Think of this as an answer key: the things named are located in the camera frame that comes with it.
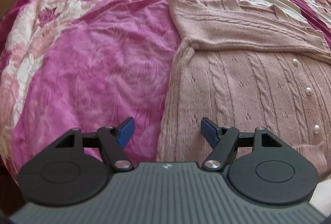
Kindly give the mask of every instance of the pink blanket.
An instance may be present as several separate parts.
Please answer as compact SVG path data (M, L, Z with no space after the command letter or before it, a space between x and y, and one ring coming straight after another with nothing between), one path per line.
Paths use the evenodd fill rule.
M330 0L245 1L276 4L331 45ZM136 131L125 152L155 160L179 44L168 0L19 0L0 24L0 154L13 178L68 129L126 117Z

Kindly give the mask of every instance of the pink floral bedspread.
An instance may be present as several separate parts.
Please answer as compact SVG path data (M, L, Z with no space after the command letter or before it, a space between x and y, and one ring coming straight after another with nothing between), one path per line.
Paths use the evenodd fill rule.
M278 5L331 44L330 0L246 1ZM19 0L0 23L0 154L13 178L68 129L127 117L125 152L155 160L179 43L168 0Z

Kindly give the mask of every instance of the bed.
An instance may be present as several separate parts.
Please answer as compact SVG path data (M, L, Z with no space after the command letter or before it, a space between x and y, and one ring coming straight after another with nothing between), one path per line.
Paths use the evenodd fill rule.
M275 4L331 46L331 0L240 1ZM0 154L13 179L70 128L127 117L136 130L126 154L154 161L180 41L168 0L19 0L0 23ZM330 185L321 184L313 201L329 214Z

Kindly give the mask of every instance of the gray ribbed base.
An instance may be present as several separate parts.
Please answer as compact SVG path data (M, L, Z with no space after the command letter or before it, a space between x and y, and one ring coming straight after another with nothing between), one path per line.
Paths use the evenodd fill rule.
M140 163L116 174L93 199L66 208L27 204L17 224L317 224L325 217L308 203L260 207L232 192L221 174L196 163Z

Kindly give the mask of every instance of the floor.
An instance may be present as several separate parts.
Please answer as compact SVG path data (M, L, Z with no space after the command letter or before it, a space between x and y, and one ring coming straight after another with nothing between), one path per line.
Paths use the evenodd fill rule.
M17 184L12 180L7 169L0 166L0 209L12 215L25 204Z

